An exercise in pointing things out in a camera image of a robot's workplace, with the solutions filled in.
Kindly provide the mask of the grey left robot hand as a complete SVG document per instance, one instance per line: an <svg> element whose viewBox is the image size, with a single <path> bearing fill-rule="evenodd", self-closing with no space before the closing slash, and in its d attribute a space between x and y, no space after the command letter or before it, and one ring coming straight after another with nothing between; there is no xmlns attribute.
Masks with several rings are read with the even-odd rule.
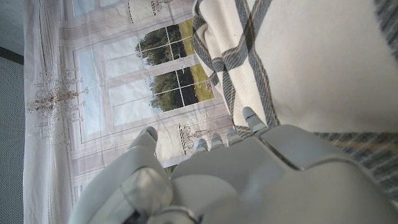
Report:
<svg viewBox="0 0 398 224"><path fill-rule="evenodd" d="M266 126L250 108L253 135L199 140L168 175L143 129L84 189L70 223L396 223L397 207L356 161L292 125Z"/></svg>

